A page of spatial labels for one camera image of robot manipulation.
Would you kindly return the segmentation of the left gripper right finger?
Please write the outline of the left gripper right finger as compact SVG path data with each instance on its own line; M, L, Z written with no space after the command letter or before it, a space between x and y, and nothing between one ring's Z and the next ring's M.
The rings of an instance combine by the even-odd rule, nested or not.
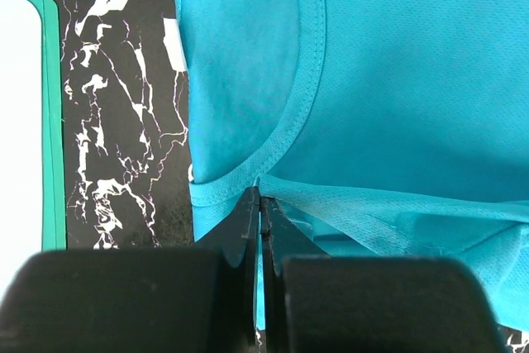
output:
M266 349L288 352L288 317L283 262L293 256L326 256L285 215L274 198L260 200Z

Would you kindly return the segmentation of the teal t shirt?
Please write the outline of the teal t shirt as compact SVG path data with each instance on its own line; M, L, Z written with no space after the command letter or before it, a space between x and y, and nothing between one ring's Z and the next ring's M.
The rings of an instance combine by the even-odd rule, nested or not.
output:
M528 0L175 0L193 233L256 186L338 256L446 256L528 328Z

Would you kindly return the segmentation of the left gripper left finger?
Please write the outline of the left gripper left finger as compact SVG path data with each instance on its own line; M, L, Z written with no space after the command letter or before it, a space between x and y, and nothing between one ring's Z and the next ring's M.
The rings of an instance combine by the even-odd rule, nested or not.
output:
M218 258L212 296L210 352L246 352L255 344L260 193L247 188L230 214L198 241Z

